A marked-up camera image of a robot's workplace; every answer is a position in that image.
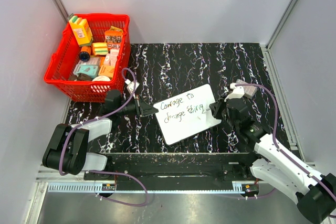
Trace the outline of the white rectangular whiteboard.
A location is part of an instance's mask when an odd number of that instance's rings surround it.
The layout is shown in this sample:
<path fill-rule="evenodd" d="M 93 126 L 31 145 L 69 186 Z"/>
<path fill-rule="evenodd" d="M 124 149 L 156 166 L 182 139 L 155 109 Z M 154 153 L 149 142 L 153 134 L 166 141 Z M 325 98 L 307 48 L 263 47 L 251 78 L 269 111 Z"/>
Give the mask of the white rectangular whiteboard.
<path fill-rule="evenodd" d="M 155 116 L 165 143 L 173 145 L 219 125 L 221 120 L 213 118 L 210 110 L 204 112 L 214 102 L 211 86 L 204 84 L 155 103 L 153 106 L 159 110 Z"/>

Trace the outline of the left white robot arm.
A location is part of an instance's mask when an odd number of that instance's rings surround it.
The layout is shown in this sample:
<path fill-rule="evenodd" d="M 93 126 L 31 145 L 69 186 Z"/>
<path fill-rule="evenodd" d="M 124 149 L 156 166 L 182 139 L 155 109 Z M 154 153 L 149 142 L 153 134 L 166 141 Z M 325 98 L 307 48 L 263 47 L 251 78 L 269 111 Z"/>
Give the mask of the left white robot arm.
<path fill-rule="evenodd" d="M 43 155 L 44 167 L 58 170 L 60 175 L 77 175 L 94 170 L 101 179 L 112 177 L 114 168 L 103 154 L 88 152 L 89 142 L 107 135 L 118 127 L 124 115 L 149 116 L 158 109 L 147 104 L 139 95 L 131 94 L 122 101 L 119 90 L 106 93 L 99 115 L 79 124 L 58 124 Z"/>

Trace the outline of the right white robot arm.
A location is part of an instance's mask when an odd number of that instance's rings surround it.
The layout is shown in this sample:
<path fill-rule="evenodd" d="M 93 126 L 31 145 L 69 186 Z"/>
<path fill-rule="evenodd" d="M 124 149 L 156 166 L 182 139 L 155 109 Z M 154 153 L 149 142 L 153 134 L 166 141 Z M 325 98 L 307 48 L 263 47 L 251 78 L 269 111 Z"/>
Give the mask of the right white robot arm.
<path fill-rule="evenodd" d="M 209 109 L 214 118 L 225 120 L 251 151 L 254 160 L 238 168 L 241 178 L 255 177 L 272 185 L 311 223 L 323 223 L 335 211 L 335 175 L 322 174 L 285 148 L 251 117 L 242 98 L 221 98 Z"/>

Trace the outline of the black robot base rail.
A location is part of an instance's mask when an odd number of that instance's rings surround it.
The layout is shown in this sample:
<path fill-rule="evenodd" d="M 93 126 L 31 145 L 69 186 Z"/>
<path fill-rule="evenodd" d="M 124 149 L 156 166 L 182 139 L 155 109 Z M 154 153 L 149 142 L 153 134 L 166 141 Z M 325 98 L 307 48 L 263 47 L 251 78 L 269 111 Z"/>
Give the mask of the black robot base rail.
<path fill-rule="evenodd" d="M 109 174 L 87 173 L 85 180 L 115 180 L 117 190 L 138 190 L 130 174 L 149 191 L 229 190 L 232 182 L 252 182 L 249 165 L 254 158 L 247 153 L 111 153 L 107 155 Z"/>

